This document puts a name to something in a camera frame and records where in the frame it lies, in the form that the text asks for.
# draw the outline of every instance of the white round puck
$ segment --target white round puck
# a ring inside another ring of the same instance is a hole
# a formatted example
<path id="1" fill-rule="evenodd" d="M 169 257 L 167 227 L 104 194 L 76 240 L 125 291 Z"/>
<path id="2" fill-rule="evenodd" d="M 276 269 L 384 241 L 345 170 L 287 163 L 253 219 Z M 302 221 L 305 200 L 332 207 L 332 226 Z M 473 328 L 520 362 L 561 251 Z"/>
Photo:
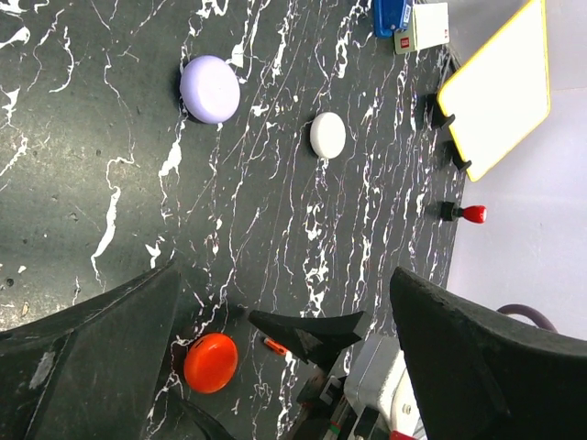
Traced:
<path id="1" fill-rule="evenodd" d="M 335 158 L 344 148 L 346 139 L 345 124 L 336 113 L 325 112 L 314 119 L 310 129 L 310 143 L 319 157 Z"/>

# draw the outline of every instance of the red handle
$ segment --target red handle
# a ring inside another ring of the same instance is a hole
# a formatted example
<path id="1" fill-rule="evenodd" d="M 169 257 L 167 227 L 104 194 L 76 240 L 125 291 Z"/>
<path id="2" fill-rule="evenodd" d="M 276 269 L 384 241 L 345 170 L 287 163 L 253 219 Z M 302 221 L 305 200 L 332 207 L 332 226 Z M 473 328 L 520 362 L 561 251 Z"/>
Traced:
<path id="1" fill-rule="evenodd" d="M 281 344 L 278 344 L 277 342 L 275 342 L 274 340 L 272 340 L 270 337 L 265 337 L 263 339 L 263 342 L 265 343 L 265 345 L 267 347 L 269 347 L 271 350 L 273 350 L 278 355 L 280 355 L 280 356 L 287 355 L 287 348 L 285 348 Z"/>
<path id="2" fill-rule="evenodd" d="M 469 206 L 463 209 L 462 216 L 473 223 L 485 223 L 487 208 L 485 206 Z"/>

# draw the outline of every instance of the lavender round puck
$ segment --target lavender round puck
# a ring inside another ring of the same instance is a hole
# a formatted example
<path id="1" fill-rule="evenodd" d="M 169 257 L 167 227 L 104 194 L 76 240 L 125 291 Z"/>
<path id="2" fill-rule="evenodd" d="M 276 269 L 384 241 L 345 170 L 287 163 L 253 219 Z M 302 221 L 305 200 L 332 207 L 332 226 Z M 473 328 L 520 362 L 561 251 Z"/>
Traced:
<path id="1" fill-rule="evenodd" d="M 187 110 L 207 124 L 225 122 L 240 101 L 237 75 L 212 55 L 197 57 L 185 66 L 180 92 Z"/>

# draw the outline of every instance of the red knob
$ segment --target red knob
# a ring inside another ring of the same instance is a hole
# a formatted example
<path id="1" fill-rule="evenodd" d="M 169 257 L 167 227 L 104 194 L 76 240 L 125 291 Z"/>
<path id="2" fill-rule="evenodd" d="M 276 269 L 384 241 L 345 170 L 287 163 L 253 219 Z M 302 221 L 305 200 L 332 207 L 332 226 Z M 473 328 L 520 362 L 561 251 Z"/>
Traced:
<path id="1" fill-rule="evenodd" d="M 462 210 L 462 216 L 473 223 L 485 223 L 487 208 L 485 206 L 469 206 Z"/>

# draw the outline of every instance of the yellow frame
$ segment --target yellow frame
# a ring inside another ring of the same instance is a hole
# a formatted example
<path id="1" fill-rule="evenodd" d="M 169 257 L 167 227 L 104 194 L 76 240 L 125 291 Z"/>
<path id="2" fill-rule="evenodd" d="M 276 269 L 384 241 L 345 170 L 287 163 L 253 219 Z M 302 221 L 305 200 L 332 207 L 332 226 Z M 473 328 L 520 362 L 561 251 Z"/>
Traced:
<path id="1" fill-rule="evenodd" d="M 521 142 L 524 138 L 526 138 L 530 133 L 532 133 L 536 127 L 538 127 L 540 124 L 542 124 L 542 122 L 544 122 L 544 120 L 548 117 L 548 115 L 550 114 L 550 73 L 549 73 L 549 66 L 548 66 L 548 32 L 547 32 L 547 10 L 546 10 L 546 0 L 529 0 L 525 5 L 523 5 L 515 14 L 512 15 L 512 17 L 507 20 L 507 22 L 505 22 L 505 24 L 499 28 L 499 30 L 497 32 L 495 32 L 495 34 L 493 34 L 493 36 L 485 42 L 485 44 L 483 44 L 481 46 L 481 48 L 479 50 L 477 50 L 475 52 L 475 54 L 465 63 L 464 66 L 462 66 L 459 70 L 457 70 L 455 72 L 454 75 L 452 75 L 449 80 L 441 87 L 440 91 L 438 92 L 438 96 L 437 96 L 437 101 L 438 101 L 438 105 L 440 106 L 440 110 L 442 110 L 442 113 L 445 116 L 449 116 L 447 109 L 444 105 L 443 102 L 443 92 L 445 90 L 445 87 L 447 87 L 449 84 L 451 84 L 453 81 L 456 81 L 456 79 L 459 77 L 459 75 L 463 72 L 465 72 L 467 70 L 467 68 L 473 63 L 475 62 L 475 60 L 481 56 L 481 54 L 483 53 L 483 51 L 493 43 L 493 39 L 495 39 L 497 36 L 499 36 L 502 32 L 504 32 L 504 30 L 506 30 L 512 23 L 514 23 L 517 18 L 531 5 L 533 5 L 535 2 L 540 2 L 542 4 L 542 30 L 544 33 L 544 59 L 545 59 L 545 64 L 546 64 L 546 75 L 547 75 L 547 112 L 545 113 L 544 117 L 542 119 L 540 119 L 537 124 L 535 126 L 533 126 L 527 133 L 525 133 L 521 138 L 520 141 Z M 460 156 L 462 157 L 462 159 L 466 162 L 467 160 L 469 160 L 467 157 L 465 157 L 463 155 L 463 151 L 460 148 L 460 142 L 458 139 L 457 134 L 454 132 L 454 130 L 452 129 L 452 126 L 449 126 L 450 129 L 450 134 L 452 135 L 452 138 L 455 141 L 455 146 L 457 147 L 457 151 L 459 152 Z M 514 149 L 514 147 L 517 144 L 513 145 L 510 149 L 508 149 L 504 155 L 499 159 L 503 159 L 512 149 Z M 471 172 L 469 170 L 467 170 L 467 174 L 469 175 L 469 179 L 472 182 L 476 182 L 477 180 L 479 180 L 481 177 L 483 177 L 484 174 L 482 174 L 481 176 L 474 178 L 471 176 Z"/>

